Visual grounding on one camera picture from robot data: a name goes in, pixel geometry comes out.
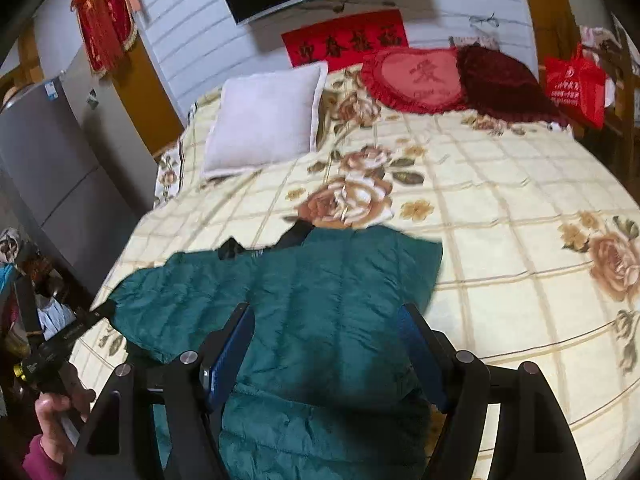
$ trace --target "black clamp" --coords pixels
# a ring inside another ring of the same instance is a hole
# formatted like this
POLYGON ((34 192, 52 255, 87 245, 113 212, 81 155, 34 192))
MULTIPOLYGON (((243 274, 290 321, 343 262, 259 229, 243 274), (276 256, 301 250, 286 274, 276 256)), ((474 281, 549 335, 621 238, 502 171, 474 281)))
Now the black clamp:
POLYGON ((65 480, 228 480, 218 452, 222 412, 254 328, 254 312, 240 303, 197 352, 149 370, 119 365, 85 424, 65 480), (164 472, 154 404, 165 406, 172 442, 164 472))
MULTIPOLYGON (((76 341, 103 317, 113 315, 115 303, 107 300, 90 312, 78 311, 73 323, 45 341, 33 283, 27 276, 21 276, 14 283, 14 292, 30 346, 30 354, 14 367, 14 389, 22 392, 40 390, 68 396, 60 378, 60 369, 68 360, 76 341)), ((84 426, 78 410, 71 408, 59 414, 58 418, 71 443, 78 442, 84 426)))
POLYGON ((488 480, 584 480, 571 429, 538 366, 485 365, 456 351, 412 304, 398 312, 398 329, 420 384, 447 418, 423 480, 469 480, 489 404, 500 404, 488 480))

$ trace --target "bed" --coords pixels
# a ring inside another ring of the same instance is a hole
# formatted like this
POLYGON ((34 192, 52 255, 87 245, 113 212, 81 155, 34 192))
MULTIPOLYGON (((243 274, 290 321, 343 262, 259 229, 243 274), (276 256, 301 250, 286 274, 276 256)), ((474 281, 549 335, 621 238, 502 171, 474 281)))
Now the bed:
MULTIPOLYGON (((161 266, 176 251, 214 249, 231 236, 244 247, 270 245, 298 216, 441 239, 430 326, 488 364, 536 362, 587 478, 615 478, 640 440, 640 209, 568 131, 505 125, 471 110, 401 114, 368 97, 358 69, 327 79, 323 99, 333 113, 317 153, 207 183, 199 172, 220 92, 200 98, 179 146, 162 159, 162 203, 136 227, 95 304, 134 270, 161 266), (373 176, 345 180, 344 169, 361 164, 373 164, 373 176), (323 204, 336 187, 364 194, 366 206, 347 200, 328 217, 323 204)), ((99 392, 126 355, 123 336, 104 320, 71 361, 84 386, 99 392)), ((490 468, 493 408, 478 479, 490 468)))

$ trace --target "dark red pillow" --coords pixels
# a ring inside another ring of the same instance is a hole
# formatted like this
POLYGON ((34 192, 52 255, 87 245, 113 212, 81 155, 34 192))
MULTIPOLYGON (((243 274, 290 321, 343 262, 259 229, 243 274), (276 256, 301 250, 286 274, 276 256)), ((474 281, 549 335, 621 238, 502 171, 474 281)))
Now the dark red pillow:
POLYGON ((458 70, 467 105, 482 115, 510 123, 546 121, 567 125, 531 70, 517 59, 470 45, 458 51, 458 70))

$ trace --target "hand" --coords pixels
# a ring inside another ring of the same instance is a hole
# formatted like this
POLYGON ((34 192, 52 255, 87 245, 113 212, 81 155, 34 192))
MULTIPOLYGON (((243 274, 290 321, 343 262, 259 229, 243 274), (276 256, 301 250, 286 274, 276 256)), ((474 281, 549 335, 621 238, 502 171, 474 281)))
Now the hand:
POLYGON ((60 375, 66 383, 67 391, 71 392, 71 399, 59 394, 40 394, 36 400, 35 409, 42 439, 40 445, 46 455, 60 465, 66 465, 69 457, 74 452, 74 446, 66 436, 59 420, 59 414, 71 409, 73 406, 86 421, 89 416, 90 403, 95 400, 93 390, 85 390, 78 380, 78 371, 73 365, 68 365, 64 373, 60 375))

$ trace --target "red bag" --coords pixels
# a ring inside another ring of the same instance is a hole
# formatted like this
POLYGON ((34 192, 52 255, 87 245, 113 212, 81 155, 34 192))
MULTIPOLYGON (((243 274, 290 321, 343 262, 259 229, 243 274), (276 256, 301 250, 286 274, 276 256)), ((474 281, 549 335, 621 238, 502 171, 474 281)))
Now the red bag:
POLYGON ((545 67, 546 95, 572 119, 602 129, 606 74, 582 56, 582 45, 578 44, 571 60, 548 57, 545 67))

